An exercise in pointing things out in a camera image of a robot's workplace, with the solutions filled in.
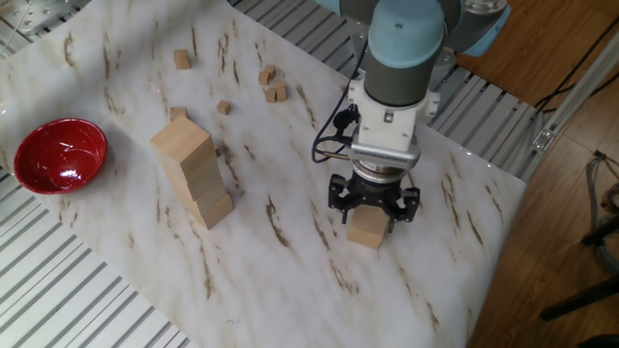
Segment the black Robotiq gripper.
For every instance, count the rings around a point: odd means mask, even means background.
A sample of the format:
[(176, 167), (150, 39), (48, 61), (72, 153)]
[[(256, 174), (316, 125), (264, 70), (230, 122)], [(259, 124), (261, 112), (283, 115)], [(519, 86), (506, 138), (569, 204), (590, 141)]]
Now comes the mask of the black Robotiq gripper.
[(354, 172), (350, 179), (333, 174), (329, 183), (328, 205), (341, 212), (341, 223), (347, 223), (348, 212), (359, 204), (385, 205), (386, 214), (394, 221), (411, 222), (420, 205), (418, 188), (401, 189), (401, 180), (379, 184)]

